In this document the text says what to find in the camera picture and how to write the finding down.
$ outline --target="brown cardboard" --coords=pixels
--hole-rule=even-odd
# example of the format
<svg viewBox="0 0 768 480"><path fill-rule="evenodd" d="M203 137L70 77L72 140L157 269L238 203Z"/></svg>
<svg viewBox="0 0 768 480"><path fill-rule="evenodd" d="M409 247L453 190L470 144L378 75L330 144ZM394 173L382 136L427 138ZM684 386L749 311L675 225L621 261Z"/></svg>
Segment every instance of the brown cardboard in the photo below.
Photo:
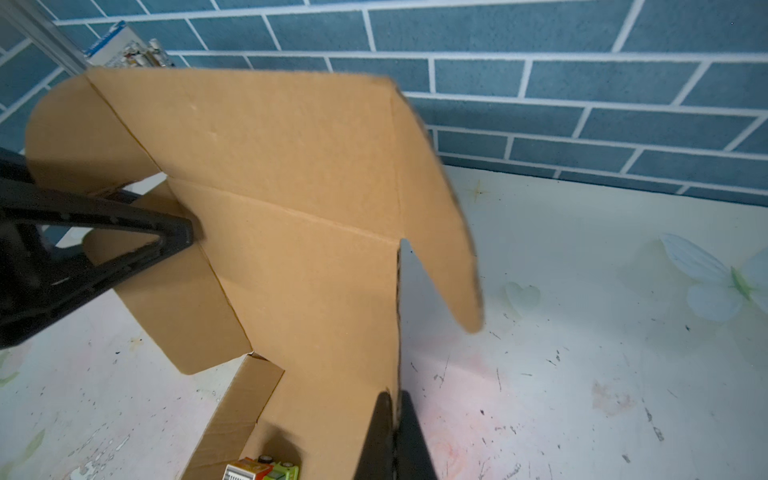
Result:
<svg viewBox="0 0 768 480"><path fill-rule="evenodd" d="M268 359L246 359L186 480L214 478L238 447L300 463L302 478L352 476L377 395L399 390L403 237L456 320L482 326L466 225L386 79L94 69L38 104L27 155L38 181L69 191L168 174L145 205L188 212L197 244L118 294L183 372L251 347ZM90 237L92 258L129 247ZM202 306L176 310L190 299ZM190 332L175 336L179 325ZM266 405L249 404L248 385L269 391Z"/></svg>

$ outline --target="product box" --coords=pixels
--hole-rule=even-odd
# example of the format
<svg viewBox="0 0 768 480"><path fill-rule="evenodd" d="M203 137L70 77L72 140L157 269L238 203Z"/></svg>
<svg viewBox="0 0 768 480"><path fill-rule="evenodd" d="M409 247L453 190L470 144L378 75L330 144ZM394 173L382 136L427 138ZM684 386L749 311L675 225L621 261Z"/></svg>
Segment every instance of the product box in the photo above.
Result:
<svg viewBox="0 0 768 480"><path fill-rule="evenodd" d="M195 223L192 247L116 288L183 373L250 353L183 480L262 453L352 478L378 394L399 391L401 239L482 327L467 227L389 80L95 68L39 102L26 144L41 187L101 195L163 171L136 204ZM84 247L98 262L141 245L127 237Z"/></svg>

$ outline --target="wall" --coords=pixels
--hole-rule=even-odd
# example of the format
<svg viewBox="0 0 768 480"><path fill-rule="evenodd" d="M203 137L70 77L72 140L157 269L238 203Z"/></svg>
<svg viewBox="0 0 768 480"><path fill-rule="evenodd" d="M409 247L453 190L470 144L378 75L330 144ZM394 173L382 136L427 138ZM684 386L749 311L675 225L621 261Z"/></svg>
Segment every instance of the wall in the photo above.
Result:
<svg viewBox="0 0 768 480"><path fill-rule="evenodd" d="M64 70L0 17L0 147L24 150L24 129L32 108Z"/></svg>
<svg viewBox="0 0 768 480"><path fill-rule="evenodd" d="M396 79L452 165L768 206L763 0L42 0L182 65Z"/></svg>

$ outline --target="cardboard side panel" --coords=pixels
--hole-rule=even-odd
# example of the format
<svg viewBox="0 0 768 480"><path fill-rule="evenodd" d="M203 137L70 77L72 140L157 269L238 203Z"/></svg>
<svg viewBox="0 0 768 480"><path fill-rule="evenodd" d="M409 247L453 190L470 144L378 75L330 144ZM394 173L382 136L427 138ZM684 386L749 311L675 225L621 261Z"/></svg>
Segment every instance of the cardboard side panel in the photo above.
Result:
<svg viewBox="0 0 768 480"><path fill-rule="evenodd" d="M399 242L170 180L256 353L287 372L396 391Z"/></svg>
<svg viewBox="0 0 768 480"><path fill-rule="evenodd" d="M282 374L282 369L266 360L244 358L197 444L182 480L219 480L227 463L240 458L240 451Z"/></svg>
<svg viewBox="0 0 768 480"><path fill-rule="evenodd" d="M166 183L134 205L187 216ZM146 243L142 240L145 236L135 233L92 230L83 248L91 261L100 263L140 247ZM196 373L253 350L197 242L114 290L182 373Z"/></svg>
<svg viewBox="0 0 768 480"><path fill-rule="evenodd" d="M442 165L406 100L392 98L400 147L399 180L406 238L449 309L468 332L483 324L477 259Z"/></svg>
<svg viewBox="0 0 768 480"><path fill-rule="evenodd" d="M40 100L26 145L29 170L44 188L90 194L160 171L85 76Z"/></svg>
<svg viewBox="0 0 768 480"><path fill-rule="evenodd" d="M171 68L88 77L169 176L402 234L391 81Z"/></svg>
<svg viewBox="0 0 768 480"><path fill-rule="evenodd" d="M352 478L378 394L368 385L286 372L241 456L296 463L307 480Z"/></svg>

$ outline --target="white table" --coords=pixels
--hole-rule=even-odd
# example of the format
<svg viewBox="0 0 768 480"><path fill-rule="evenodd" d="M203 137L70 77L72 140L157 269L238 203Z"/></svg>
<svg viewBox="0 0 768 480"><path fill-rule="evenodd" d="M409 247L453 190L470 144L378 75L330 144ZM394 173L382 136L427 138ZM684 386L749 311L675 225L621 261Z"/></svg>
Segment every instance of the white table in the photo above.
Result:
<svg viewBox="0 0 768 480"><path fill-rule="evenodd" d="M465 335L407 247L401 289L402 384L439 478L764 478L768 316L696 317L657 239L740 266L768 209L448 172L486 326ZM513 307L509 282L535 289ZM104 294L9 350L0 480L177 478L238 364L181 375Z"/></svg>

